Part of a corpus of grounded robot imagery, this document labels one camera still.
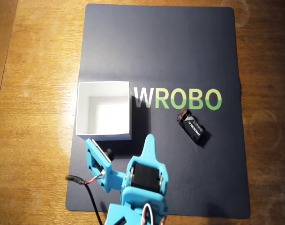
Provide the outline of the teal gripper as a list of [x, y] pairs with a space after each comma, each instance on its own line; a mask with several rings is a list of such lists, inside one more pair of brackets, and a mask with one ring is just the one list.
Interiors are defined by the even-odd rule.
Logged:
[[157, 160], [154, 135], [146, 136], [141, 155], [130, 159], [126, 175], [126, 187], [121, 192], [123, 205], [142, 208], [149, 203], [156, 214], [167, 214], [165, 195], [169, 177], [165, 164]]

